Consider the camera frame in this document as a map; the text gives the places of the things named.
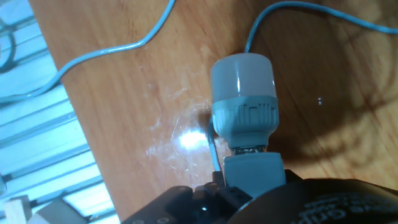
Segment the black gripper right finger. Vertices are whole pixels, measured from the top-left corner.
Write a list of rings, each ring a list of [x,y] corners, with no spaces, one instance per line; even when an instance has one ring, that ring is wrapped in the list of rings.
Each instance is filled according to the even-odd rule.
[[[287,183],[300,182],[303,179],[290,169],[285,170],[285,178]]]

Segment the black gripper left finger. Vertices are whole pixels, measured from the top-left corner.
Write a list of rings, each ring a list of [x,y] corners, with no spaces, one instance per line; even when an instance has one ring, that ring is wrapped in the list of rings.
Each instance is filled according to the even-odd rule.
[[[214,171],[212,181],[195,189],[175,186],[123,220],[122,224],[217,224],[228,220],[252,197],[228,187],[223,173]]]

